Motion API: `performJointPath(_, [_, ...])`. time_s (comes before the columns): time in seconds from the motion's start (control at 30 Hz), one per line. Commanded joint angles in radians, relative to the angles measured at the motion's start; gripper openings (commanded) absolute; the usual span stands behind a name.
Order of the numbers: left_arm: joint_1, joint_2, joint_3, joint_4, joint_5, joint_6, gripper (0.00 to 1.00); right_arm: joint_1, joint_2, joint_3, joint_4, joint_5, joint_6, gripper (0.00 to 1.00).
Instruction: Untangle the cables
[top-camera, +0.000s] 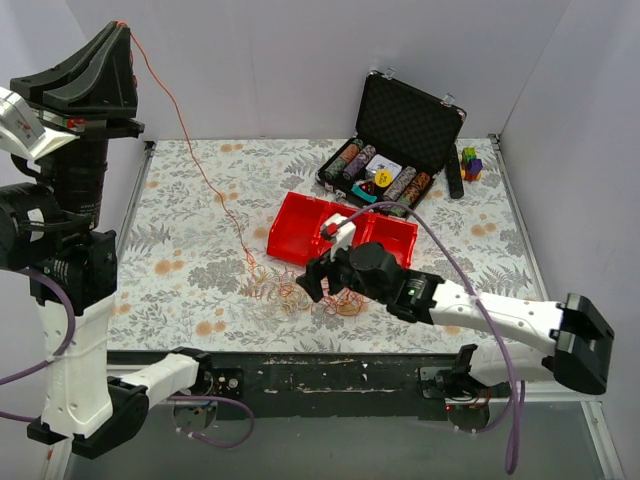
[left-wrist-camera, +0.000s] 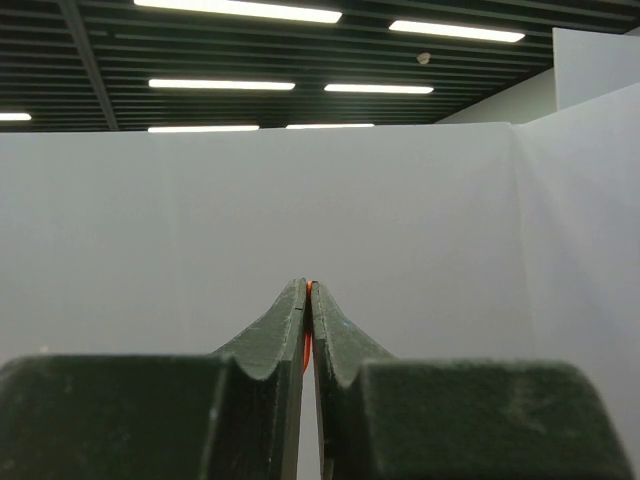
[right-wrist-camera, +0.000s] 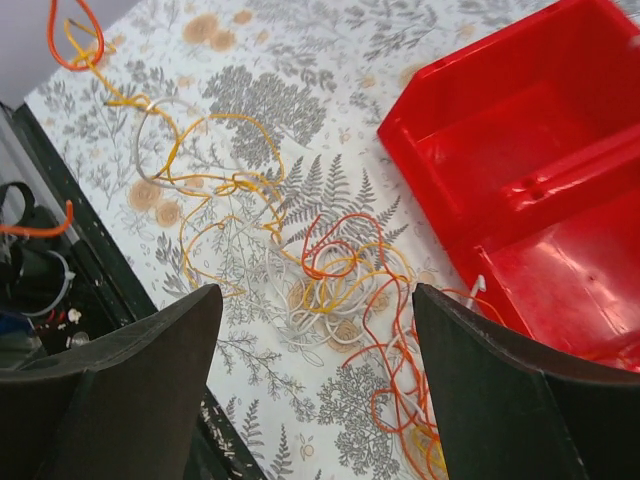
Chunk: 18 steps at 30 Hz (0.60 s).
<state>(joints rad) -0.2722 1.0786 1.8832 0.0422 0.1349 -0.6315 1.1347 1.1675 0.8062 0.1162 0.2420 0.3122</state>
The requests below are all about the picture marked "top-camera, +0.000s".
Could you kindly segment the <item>red compartment tray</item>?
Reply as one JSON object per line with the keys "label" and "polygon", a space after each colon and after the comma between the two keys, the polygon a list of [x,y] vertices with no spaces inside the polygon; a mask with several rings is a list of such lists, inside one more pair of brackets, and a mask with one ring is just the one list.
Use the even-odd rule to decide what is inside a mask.
{"label": "red compartment tray", "polygon": [[[352,207],[289,192],[272,224],[267,254],[279,260],[304,266],[308,260],[321,256],[331,243],[321,236],[322,224],[329,217],[355,213]],[[354,220],[355,247],[369,242],[381,244],[392,253],[399,265],[411,265],[418,226],[377,213],[365,213]]]}

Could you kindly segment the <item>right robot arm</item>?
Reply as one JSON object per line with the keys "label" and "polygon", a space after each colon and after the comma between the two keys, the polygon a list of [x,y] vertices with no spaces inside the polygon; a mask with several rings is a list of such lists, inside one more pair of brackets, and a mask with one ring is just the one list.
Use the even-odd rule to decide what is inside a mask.
{"label": "right robot arm", "polygon": [[386,307],[409,323],[496,332],[499,346],[464,346],[450,377],[464,397],[508,381],[555,380],[573,391],[607,390],[615,334],[590,299],[526,301],[491,293],[472,295],[452,281],[400,266],[379,243],[332,248],[308,261],[296,280],[314,302],[344,289]]}

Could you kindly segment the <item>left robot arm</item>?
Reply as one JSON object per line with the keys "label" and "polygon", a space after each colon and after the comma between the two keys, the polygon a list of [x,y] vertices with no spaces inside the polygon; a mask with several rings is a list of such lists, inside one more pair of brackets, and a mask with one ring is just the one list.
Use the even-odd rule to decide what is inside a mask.
{"label": "left robot arm", "polygon": [[107,372],[117,290],[114,231],[99,232],[109,142],[143,132],[131,32],[108,23],[83,48],[1,93],[1,148],[26,176],[1,190],[1,266],[26,275],[44,329],[42,414],[30,439],[95,459],[131,440],[158,403],[213,386],[208,354],[178,348],[122,377]]}

